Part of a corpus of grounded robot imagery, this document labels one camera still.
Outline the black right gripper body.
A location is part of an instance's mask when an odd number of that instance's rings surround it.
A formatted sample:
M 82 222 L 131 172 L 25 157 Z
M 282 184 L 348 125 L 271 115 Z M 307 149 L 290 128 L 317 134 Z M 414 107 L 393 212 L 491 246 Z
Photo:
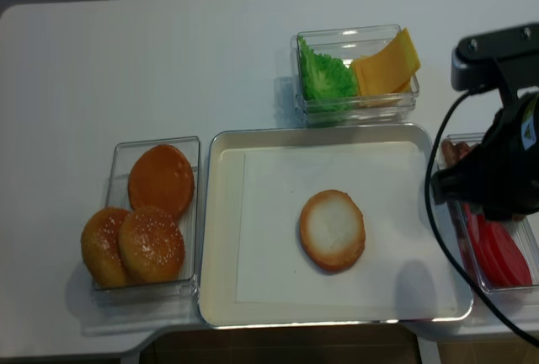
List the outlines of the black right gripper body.
M 499 110 L 482 141 L 433 175 L 435 203 L 465 202 L 491 221 L 538 212 L 538 93 Z

